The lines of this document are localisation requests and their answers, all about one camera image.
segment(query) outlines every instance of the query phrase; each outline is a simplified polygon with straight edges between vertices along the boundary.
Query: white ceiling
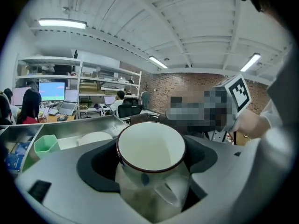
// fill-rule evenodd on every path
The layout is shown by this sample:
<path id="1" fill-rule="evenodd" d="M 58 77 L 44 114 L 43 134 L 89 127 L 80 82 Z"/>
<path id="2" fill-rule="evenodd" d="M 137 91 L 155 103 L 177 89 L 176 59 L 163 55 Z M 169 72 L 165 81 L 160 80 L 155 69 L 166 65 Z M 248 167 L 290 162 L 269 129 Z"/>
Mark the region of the white ceiling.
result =
<path id="1" fill-rule="evenodd" d="M 86 30 L 45 29 L 32 22 L 37 45 L 44 50 L 59 46 L 86 50 L 150 72 L 230 75 L 257 52 L 262 57 L 245 77 L 269 84 L 291 48 L 288 33 L 258 13 L 249 0 L 33 0 L 28 14 L 33 21 L 87 22 Z M 149 56 L 169 69 L 157 71 Z"/>

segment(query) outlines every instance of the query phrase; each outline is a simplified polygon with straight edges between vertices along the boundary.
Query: black chair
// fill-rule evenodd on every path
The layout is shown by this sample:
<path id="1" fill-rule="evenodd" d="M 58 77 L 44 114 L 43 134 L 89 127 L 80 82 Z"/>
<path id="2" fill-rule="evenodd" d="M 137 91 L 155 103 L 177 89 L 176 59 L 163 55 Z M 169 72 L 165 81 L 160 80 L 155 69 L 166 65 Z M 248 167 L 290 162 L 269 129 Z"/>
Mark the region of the black chair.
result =
<path id="1" fill-rule="evenodd" d="M 131 106 L 136 106 L 138 105 L 138 99 L 137 98 L 125 98 L 123 100 L 123 105 L 131 105 Z"/>
<path id="2" fill-rule="evenodd" d="M 124 118 L 132 115 L 140 114 L 143 109 L 143 105 L 120 105 L 117 108 L 118 117 Z"/>

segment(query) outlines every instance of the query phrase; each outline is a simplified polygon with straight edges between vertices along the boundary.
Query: fluorescent light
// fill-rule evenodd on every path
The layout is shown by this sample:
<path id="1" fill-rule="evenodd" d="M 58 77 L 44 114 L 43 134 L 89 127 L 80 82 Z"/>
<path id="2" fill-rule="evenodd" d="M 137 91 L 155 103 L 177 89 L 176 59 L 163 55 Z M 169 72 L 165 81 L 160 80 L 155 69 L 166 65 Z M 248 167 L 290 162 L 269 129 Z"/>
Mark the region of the fluorescent light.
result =
<path id="1" fill-rule="evenodd" d="M 166 65 L 164 65 L 162 62 L 160 62 L 159 60 L 157 60 L 155 57 L 150 56 L 149 59 L 151 59 L 152 61 L 154 61 L 155 63 L 157 63 L 158 65 L 162 66 L 163 68 L 167 69 L 168 67 Z"/>
<path id="2" fill-rule="evenodd" d="M 247 61 L 247 63 L 244 65 L 244 67 L 241 69 L 241 71 L 247 71 L 247 69 L 252 66 L 259 58 L 261 57 L 260 54 L 254 53 L 253 56 Z"/>
<path id="3" fill-rule="evenodd" d="M 72 19 L 59 19 L 59 18 L 42 18 L 39 21 L 41 26 L 59 26 L 85 29 L 87 23 L 85 21 L 77 21 Z"/>

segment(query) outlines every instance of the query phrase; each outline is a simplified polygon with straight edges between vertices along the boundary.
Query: hand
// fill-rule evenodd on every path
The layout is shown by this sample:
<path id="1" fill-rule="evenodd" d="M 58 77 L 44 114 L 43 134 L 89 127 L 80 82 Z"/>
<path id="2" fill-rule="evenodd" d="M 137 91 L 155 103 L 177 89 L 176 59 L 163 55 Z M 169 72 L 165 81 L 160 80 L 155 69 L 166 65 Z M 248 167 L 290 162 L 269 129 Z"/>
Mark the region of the hand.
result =
<path id="1" fill-rule="evenodd" d="M 39 117 L 39 118 L 38 118 L 38 121 L 39 121 L 40 123 L 47 123 L 47 119 L 44 118 L 44 117 Z"/>

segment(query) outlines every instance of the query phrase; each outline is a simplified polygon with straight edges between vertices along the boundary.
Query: monitor screen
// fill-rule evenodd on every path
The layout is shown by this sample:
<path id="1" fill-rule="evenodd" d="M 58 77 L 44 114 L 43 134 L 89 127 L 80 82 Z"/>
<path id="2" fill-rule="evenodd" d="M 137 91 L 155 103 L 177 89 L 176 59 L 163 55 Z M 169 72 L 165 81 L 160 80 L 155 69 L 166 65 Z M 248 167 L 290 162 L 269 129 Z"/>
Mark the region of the monitor screen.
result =
<path id="1" fill-rule="evenodd" d="M 29 90 L 29 89 L 31 89 L 31 87 L 13 88 L 12 104 L 13 105 L 22 105 L 24 94 L 25 94 L 26 90 Z"/>
<path id="2" fill-rule="evenodd" d="M 64 101 L 78 102 L 79 90 L 65 90 Z"/>
<path id="3" fill-rule="evenodd" d="M 63 82 L 39 83 L 38 92 L 42 96 L 42 101 L 64 100 L 64 83 Z"/>
<path id="4" fill-rule="evenodd" d="M 115 96 L 105 96 L 104 100 L 106 105 L 110 105 L 115 101 Z"/>

